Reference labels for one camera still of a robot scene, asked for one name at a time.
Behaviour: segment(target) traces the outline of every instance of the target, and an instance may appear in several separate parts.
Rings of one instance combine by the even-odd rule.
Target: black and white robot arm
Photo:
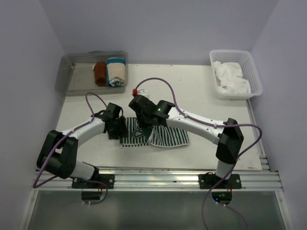
[[[218,164],[215,175],[223,178],[229,173],[237,161],[239,151],[244,140],[239,127],[217,127],[218,125],[234,125],[236,120],[229,118],[226,122],[208,119],[192,114],[183,109],[186,115],[182,115],[173,103],[159,101],[156,105],[142,94],[136,95],[130,102],[129,107],[136,113],[140,127],[166,126],[176,127],[197,134],[213,144],[217,145],[216,157]],[[193,121],[187,115],[204,121],[214,126],[207,126]]]
[[[96,113],[94,118],[91,117],[88,121],[72,129],[62,132],[50,131],[38,156],[37,167],[42,168],[49,157],[45,171],[55,176],[62,179],[72,177],[99,181],[99,170],[90,164],[77,161],[77,150],[78,147],[98,134],[107,132],[109,139],[125,136],[127,130],[124,117],[119,116],[120,111],[122,111],[121,107],[109,103],[102,113]],[[61,153],[54,151],[50,157],[55,145],[65,136],[67,137],[56,148],[61,149]]]

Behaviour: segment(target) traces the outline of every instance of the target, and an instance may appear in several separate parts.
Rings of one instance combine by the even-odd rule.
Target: laundry basket
[[[247,100],[253,96],[259,96],[262,94],[262,85],[259,75],[253,57],[249,52],[243,50],[212,50],[210,52],[210,61],[217,98]],[[215,76],[215,70],[213,67],[215,61],[220,61],[221,63],[239,63],[242,68],[243,78],[248,80],[250,83],[251,93],[224,93],[219,91],[218,86],[220,86],[220,80]]]

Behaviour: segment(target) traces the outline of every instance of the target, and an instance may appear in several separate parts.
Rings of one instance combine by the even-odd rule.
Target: blue striped towel
[[[173,148],[190,144],[185,130],[164,126],[153,126],[150,129],[140,129],[135,117],[125,118],[128,135],[120,138],[120,148],[157,146]]]

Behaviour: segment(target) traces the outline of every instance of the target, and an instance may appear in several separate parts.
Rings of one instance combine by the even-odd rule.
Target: white cloth
[[[213,63],[216,77],[220,80],[220,92],[251,93],[249,81],[243,79],[242,68],[239,63],[219,61]]]

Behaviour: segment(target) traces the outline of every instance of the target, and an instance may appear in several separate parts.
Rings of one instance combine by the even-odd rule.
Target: striped cloth
[[[125,118],[128,135],[120,138],[120,148],[157,146],[162,148],[172,148],[188,145],[189,137],[185,130],[164,126],[153,126],[140,129],[135,117]]]

